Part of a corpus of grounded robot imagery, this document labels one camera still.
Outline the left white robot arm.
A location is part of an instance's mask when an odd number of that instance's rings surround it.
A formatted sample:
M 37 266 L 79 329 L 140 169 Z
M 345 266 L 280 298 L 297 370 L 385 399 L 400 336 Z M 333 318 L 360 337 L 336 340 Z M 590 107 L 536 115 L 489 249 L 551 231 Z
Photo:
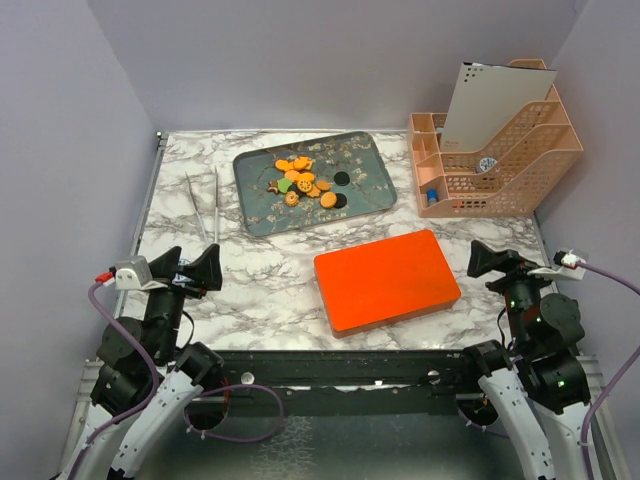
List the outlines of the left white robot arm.
M 177 345 L 186 299 L 201 299 L 223 284 L 220 247 L 194 261 L 173 247 L 149 261 L 136 255 L 98 275 L 88 297 L 107 320 L 96 356 L 101 361 L 84 427 L 61 479 L 132 479 L 171 422 L 200 394 L 224 384 L 223 360 L 201 342 Z M 97 300 L 102 287 L 144 292 L 141 319 L 114 317 Z

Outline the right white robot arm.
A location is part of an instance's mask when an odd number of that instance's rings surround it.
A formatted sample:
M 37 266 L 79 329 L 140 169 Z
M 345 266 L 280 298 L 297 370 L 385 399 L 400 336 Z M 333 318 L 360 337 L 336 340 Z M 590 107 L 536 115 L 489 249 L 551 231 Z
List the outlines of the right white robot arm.
M 512 343 L 486 341 L 463 351 L 461 383 L 495 409 L 528 479 L 593 479 L 587 374 L 573 349 L 585 336 L 576 300 L 543 294 L 556 280 L 580 281 L 586 261 L 559 251 L 545 267 L 518 252 L 471 243 L 467 274 L 490 272 L 489 291 L 503 297 Z

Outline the orange metal tin lid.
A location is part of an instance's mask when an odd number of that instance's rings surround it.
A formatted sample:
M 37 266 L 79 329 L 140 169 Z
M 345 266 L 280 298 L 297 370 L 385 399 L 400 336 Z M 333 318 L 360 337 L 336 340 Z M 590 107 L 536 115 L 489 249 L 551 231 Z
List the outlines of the orange metal tin lid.
M 337 338 L 447 310 L 461 297 L 430 230 L 318 255 L 314 270 Z

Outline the metal tweezers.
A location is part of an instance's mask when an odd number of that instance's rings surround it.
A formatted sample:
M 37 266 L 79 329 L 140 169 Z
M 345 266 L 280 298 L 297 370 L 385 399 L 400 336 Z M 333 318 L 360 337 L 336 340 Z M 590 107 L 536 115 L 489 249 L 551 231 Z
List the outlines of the metal tweezers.
M 194 210 L 194 214 L 195 217 L 197 219 L 198 225 L 200 227 L 200 233 L 201 233 L 201 237 L 203 242 L 206 245 L 209 245 L 211 243 L 219 243 L 219 226 L 220 226 L 220 222 L 219 222 L 219 212 L 220 212 L 220 195 L 219 195 L 219 174 L 218 174 L 218 169 L 217 167 L 214 167 L 213 169 L 213 185 L 214 185 L 214 197 L 213 197 L 213 240 L 211 241 L 208 235 L 208 231 L 205 227 L 205 223 L 202 217 L 202 214 L 200 212 L 199 206 L 198 206 L 198 201 L 193 189 L 193 183 L 191 181 L 191 178 L 189 176 L 189 174 L 185 171 L 184 172 L 184 176 L 187 182 L 187 188 L 188 188 L 188 195 L 189 195 L 189 199 L 191 201 L 191 205 L 193 207 Z

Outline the orange cookie tin box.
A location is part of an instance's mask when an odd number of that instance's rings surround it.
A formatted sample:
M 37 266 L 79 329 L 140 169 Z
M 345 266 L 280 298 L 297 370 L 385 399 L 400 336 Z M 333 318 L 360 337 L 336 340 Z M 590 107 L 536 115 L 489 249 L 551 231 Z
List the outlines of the orange cookie tin box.
M 326 311 L 332 335 L 342 338 L 436 314 L 450 309 L 458 300 L 459 297 L 439 301 L 422 298 L 407 303 L 371 298 L 327 304 Z

